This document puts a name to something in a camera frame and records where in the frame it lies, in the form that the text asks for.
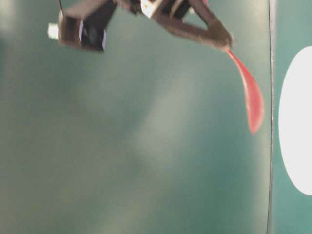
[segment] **green surface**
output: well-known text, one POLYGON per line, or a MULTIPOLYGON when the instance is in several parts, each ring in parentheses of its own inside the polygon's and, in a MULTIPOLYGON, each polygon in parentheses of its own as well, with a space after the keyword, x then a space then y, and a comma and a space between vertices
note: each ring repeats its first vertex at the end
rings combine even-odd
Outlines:
POLYGON ((225 53, 122 9, 80 51, 47 37, 56 1, 0 6, 2 234, 266 232, 268 1, 210 1, 264 94, 254 136, 225 53))
POLYGON ((274 139, 273 189, 270 233, 312 233, 312 196, 298 191, 290 181, 280 151, 278 108, 284 77, 294 56, 312 45, 310 0, 272 0, 273 30, 274 139))

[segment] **white circle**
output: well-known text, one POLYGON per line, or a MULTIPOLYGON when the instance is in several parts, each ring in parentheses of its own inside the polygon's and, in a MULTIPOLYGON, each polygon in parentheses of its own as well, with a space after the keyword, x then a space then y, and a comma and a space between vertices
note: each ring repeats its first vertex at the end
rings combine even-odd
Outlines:
POLYGON ((312 195, 312 46, 301 50, 288 68, 278 126, 288 176, 299 191, 312 195))

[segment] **teal background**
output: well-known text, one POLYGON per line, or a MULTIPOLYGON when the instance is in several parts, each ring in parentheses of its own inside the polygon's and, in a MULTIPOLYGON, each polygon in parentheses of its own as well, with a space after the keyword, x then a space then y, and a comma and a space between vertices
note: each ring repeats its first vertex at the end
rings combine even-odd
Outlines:
POLYGON ((270 233, 312 233, 312 196, 298 191, 290 181, 280 151, 278 109, 284 77, 295 55, 312 45, 312 2, 272 0, 273 24, 273 189, 270 233))
POLYGON ((264 94, 251 135, 225 53, 122 9, 105 53, 80 51, 47 37, 56 1, 1 1, 1 233, 265 233, 268 4, 210 1, 264 94))

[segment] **white oval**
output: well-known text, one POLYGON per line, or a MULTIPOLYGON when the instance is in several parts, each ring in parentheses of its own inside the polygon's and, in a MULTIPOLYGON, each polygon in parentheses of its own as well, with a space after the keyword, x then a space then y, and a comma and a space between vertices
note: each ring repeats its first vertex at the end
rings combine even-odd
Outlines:
POLYGON ((312 195, 312 46, 301 50, 288 68, 278 126, 288 176, 299 191, 312 195))

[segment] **green wall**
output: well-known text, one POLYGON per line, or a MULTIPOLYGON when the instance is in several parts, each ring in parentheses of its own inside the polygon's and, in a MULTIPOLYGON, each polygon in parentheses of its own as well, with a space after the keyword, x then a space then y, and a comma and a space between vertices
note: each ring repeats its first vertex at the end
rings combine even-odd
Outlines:
MULTIPOLYGON (((264 94, 264 123, 253 136, 225 53, 122 9, 104 54, 58 46, 46 33, 56 1, 2 1, 1 233, 264 234, 268 4, 210 1, 264 94)), ((282 192, 274 191, 276 199, 282 192)))
POLYGON ((292 59, 312 44, 312 2, 272 0, 271 5, 275 111, 270 233, 309 234, 312 233, 312 197, 298 191, 287 175, 278 138, 278 108, 282 84, 292 59))

